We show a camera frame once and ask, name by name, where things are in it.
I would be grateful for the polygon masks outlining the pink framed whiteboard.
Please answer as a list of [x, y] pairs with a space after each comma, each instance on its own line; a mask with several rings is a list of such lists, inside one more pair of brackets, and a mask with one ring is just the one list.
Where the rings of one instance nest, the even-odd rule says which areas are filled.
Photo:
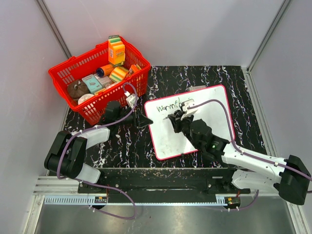
[[229, 129], [225, 116], [227, 114], [229, 121], [232, 122], [226, 89], [223, 85], [150, 100], [144, 104], [144, 109], [147, 118], [154, 122], [149, 125], [149, 129], [158, 160], [165, 160], [196, 151], [183, 133], [174, 132], [169, 119], [163, 120], [167, 115], [180, 110], [181, 103], [189, 99], [193, 99], [196, 105], [211, 99], [222, 102], [227, 112], [224, 112], [222, 106], [217, 102], [210, 102], [198, 108], [194, 114], [194, 120], [202, 119], [212, 128], [212, 133], [218, 137], [230, 140], [230, 132], [232, 132], [233, 136], [235, 135], [233, 124]]

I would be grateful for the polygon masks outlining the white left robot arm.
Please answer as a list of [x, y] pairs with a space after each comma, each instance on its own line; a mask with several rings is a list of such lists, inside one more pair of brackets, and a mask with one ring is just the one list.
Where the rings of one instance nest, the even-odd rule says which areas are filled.
[[120, 125], [131, 124], [136, 128], [153, 124], [140, 110], [123, 109], [119, 102], [110, 101], [99, 122], [92, 128], [70, 133], [58, 132], [44, 161], [45, 169], [60, 177], [88, 182], [95, 193], [105, 189], [106, 182], [100, 170], [87, 165], [86, 150], [112, 138]]

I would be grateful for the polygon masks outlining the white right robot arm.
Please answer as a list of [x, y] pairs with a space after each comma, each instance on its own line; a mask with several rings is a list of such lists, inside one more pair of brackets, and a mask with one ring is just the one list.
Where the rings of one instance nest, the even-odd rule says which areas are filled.
[[233, 139], [226, 140], [213, 135], [202, 119], [177, 110], [168, 115], [175, 133], [183, 133], [193, 147], [211, 161], [219, 162], [222, 167], [231, 165], [251, 170], [247, 179], [239, 179], [238, 171], [222, 180], [222, 189], [233, 193], [238, 188], [247, 189], [253, 185], [262, 190], [277, 192], [287, 202], [304, 205], [311, 174], [302, 160], [290, 155], [288, 158], [272, 157], [240, 148]]

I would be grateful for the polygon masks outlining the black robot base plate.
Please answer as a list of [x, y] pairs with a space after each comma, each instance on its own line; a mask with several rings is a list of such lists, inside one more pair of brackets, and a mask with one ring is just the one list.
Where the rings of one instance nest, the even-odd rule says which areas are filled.
[[108, 196], [123, 195], [118, 188], [134, 197], [169, 196], [182, 201], [202, 201], [212, 195], [249, 195], [250, 189], [238, 189], [232, 183], [234, 169], [224, 168], [104, 168], [99, 184], [110, 186], [109, 190], [85, 183], [78, 193]]

